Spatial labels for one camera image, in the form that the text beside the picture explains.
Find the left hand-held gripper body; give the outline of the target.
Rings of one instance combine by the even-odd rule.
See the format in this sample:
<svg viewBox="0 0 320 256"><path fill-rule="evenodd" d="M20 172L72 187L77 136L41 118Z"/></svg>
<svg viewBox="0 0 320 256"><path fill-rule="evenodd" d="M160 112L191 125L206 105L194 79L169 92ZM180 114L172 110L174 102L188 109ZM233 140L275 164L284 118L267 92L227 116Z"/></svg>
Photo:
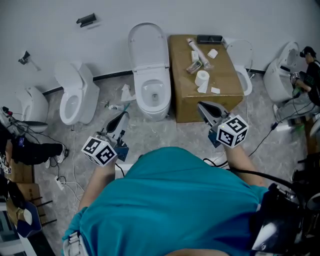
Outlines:
<svg viewBox="0 0 320 256"><path fill-rule="evenodd" d="M81 152L100 167L105 167L115 157L124 162L129 152L127 144L122 140L124 135L124 130L120 133L95 132L87 139Z"/></svg>

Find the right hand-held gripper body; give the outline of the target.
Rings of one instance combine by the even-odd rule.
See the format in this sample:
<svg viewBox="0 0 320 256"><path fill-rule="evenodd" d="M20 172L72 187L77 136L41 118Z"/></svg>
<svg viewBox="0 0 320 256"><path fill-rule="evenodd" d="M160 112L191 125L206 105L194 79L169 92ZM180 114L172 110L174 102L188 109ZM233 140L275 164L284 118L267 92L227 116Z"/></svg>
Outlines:
<svg viewBox="0 0 320 256"><path fill-rule="evenodd" d="M215 148L224 145L233 149L245 140L248 129L248 123L240 115L229 113L209 130L208 138Z"/></svg>

